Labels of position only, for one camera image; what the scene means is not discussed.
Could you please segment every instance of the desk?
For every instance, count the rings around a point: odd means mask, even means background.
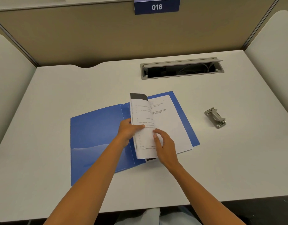
[[[224,73],[141,80],[140,63],[217,57]],[[174,91],[200,145],[180,163],[218,200],[288,195],[288,113],[243,51],[37,68],[0,145],[0,221],[46,218],[70,189],[70,118]],[[227,125],[216,129],[204,111]],[[189,204],[158,160],[114,175],[100,212]]]

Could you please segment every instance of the blue plastic folder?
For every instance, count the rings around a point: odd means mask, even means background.
[[[149,96],[148,99],[164,95],[170,96],[192,146],[199,145],[199,141],[173,91]],[[71,186],[89,169],[114,139],[120,122],[130,117],[130,104],[125,103],[94,110],[71,118]],[[123,149],[116,172],[142,163],[146,163],[146,160],[137,159],[134,141],[131,139],[129,144]]]

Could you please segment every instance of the blue sign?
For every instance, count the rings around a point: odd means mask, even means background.
[[[178,12],[181,0],[135,0],[135,15]]]

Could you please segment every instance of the page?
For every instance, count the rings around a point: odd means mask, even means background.
[[[145,125],[144,129],[134,135],[137,158],[156,158],[157,153],[152,132],[155,127],[146,95],[131,93],[131,121],[133,125]]]
[[[176,153],[193,149],[189,136],[169,95],[148,100],[155,128],[169,134],[175,143]]]

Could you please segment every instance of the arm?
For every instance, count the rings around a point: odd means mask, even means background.
[[[118,135],[97,161],[71,187],[45,222],[45,225],[93,225],[107,193],[123,148],[145,125],[120,123]]]
[[[244,225],[244,223],[220,201],[200,185],[178,162],[174,141],[159,129],[154,130],[164,140],[163,146],[154,134],[157,156],[179,183],[187,199],[204,225]]]

